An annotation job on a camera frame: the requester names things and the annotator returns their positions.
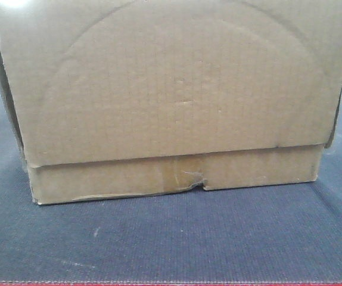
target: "torn cardboard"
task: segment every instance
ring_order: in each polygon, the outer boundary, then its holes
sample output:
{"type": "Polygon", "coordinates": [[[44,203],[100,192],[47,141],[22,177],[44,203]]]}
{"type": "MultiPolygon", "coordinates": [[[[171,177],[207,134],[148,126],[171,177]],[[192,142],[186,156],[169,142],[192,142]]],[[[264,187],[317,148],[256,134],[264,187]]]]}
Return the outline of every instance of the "torn cardboard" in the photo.
{"type": "Polygon", "coordinates": [[[0,0],[0,71],[38,203],[313,181],[342,0],[0,0]]]}

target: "red edge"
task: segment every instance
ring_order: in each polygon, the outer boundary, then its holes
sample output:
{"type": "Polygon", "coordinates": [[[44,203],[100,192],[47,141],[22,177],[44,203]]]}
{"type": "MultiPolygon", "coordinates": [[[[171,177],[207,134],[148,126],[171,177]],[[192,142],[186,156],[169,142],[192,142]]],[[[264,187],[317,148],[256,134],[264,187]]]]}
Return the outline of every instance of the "red edge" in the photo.
{"type": "Polygon", "coordinates": [[[140,283],[0,283],[0,286],[342,286],[342,283],[276,283],[276,284],[140,284],[140,283]]]}

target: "box flap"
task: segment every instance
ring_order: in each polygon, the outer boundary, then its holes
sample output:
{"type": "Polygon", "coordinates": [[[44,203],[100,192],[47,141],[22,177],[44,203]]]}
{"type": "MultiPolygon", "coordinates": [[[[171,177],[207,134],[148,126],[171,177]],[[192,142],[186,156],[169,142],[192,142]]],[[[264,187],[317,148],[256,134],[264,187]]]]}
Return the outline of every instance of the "box flap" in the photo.
{"type": "Polygon", "coordinates": [[[342,0],[0,1],[0,51],[33,167],[324,144],[342,0]]]}
{"type": "Polygon", "coordinates": [[[11,122],[13,133],[15,135],[21,155],[24,157],[23,140],[21,138],[20,127],[18,125],[17,116],[15,112],[14,101],[12,98],[10,85],[8,84],[7,75],[4,70],[3,58],[0,53],[0,94],[7,112],[8,120],[11,122]]]}
{"type": "Polygon", "coordinates": [[[38,204],[315,181],[324,146],[28,168],[38,204]]]}
{"type": "Polygon", "coordinates": [[[338,122],[338,115],[339,115],[341,99],[342,99],[342,87],[341,87],[341,90],[340,90],[339,102],[338,102],[338,106],[337,106],[337,111],[335,112],[334,124],[332,126],[330,138],[327,141],[327,143],[325,144],[325,148],[326,149],[328,149],[328,148],[330,148],[332,146],[332,142],[334,141],[334,138],[335,138],[335,132],[337,131],[337,122],[338,122]]]}

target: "corrugated cardboard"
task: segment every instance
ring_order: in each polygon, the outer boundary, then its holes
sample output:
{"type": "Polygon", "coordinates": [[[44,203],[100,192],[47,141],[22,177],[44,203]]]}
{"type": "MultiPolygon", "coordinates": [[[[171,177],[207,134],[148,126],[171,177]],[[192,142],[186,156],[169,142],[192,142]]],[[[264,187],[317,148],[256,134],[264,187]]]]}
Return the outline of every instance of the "corrugated cardboard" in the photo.
{"type": "Polygon", "coordinates": [[[18,4],[0,82],[38,203],[315,180],[342,0],[18,4]]]}

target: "carpeted surface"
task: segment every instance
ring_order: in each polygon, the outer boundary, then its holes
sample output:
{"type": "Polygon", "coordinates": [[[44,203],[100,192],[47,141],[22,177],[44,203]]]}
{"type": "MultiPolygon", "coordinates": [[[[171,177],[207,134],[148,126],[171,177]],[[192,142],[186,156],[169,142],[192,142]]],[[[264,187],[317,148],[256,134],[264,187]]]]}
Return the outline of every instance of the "carpeted surface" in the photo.
{"type": "Polygon", "coordinates": [[[0,99],[0,282],[342,282],[342,108],[312,184],[34,205],[0,99]]]}

